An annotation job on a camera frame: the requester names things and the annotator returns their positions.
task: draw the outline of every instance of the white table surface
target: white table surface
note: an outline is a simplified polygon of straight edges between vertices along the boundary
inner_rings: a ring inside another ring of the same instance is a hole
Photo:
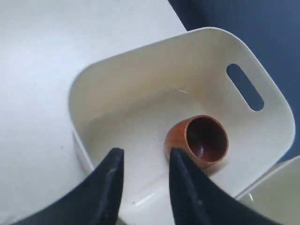
[[[0,2],[0,223],[47,206],[85,177],[67,111],[74,77],[184,32],[167,0]]]

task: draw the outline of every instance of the dark blue background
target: dark blue background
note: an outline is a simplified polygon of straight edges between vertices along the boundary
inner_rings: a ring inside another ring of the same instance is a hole
[[[249,46],[284,94],[295,117],[295,141],[281,160],[299,155],[300,140],[297,128],[300,124],[300,1],[169,2],[187,30],[204,26],[220,27],[232,32]]]

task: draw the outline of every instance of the small bowl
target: small bowl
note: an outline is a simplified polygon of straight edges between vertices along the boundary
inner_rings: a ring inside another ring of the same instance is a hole
[[[170,159],[173,147],[182,148],[201,169],[221,161],[228,150],[223,126],[207,115],[194,116],[177,123],[165,139],[165,153]]]

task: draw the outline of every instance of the orange ceramic cup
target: orange ceramic cup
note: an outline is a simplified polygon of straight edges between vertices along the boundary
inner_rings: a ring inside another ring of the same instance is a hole
[[[199,115],[183,120],[171,128],[165,139],[168,159],[173,147],[183,149],[198,167],[205,169],[225,157],[228,137],[216,119]]]

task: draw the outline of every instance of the white plastic bin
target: white plastic bin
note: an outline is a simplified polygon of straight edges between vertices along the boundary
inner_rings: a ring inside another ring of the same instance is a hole
[[[241,67],[264,101],[255,112],[226,74]],[[120,217],[127,224],[174,223],[163,144],[180,120],[207,114],[228,133],[225,159],[207,174],[236,197],[290,148],[292,111],[248,47],[231,33],[202,28],[83,70],[69,94],[75,149],[86,172],[112,147],[125,150]]]

